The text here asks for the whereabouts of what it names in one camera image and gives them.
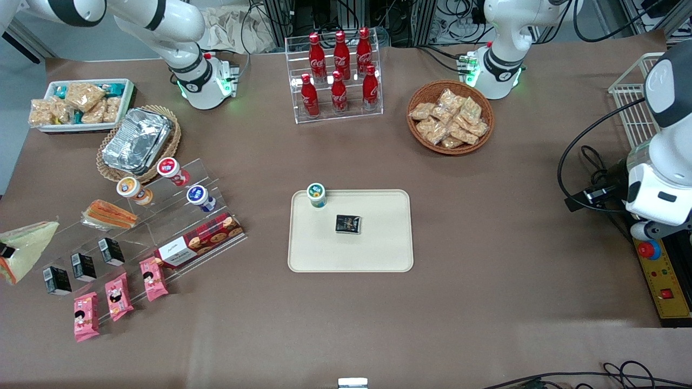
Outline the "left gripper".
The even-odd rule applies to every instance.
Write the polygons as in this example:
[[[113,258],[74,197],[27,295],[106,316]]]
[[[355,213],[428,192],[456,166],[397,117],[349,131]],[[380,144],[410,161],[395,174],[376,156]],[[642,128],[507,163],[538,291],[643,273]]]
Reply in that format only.
[[[686,222],[691,208],[690,186],[664,178],[648,163],[631,167],[628,189],[617,185],[591,185],[584,196],[568,197],[564,204],[570,212],[587,209],[597,212],[631,212],[647,220],[669,226]],[[626,200],[626,210],[621,201]]]

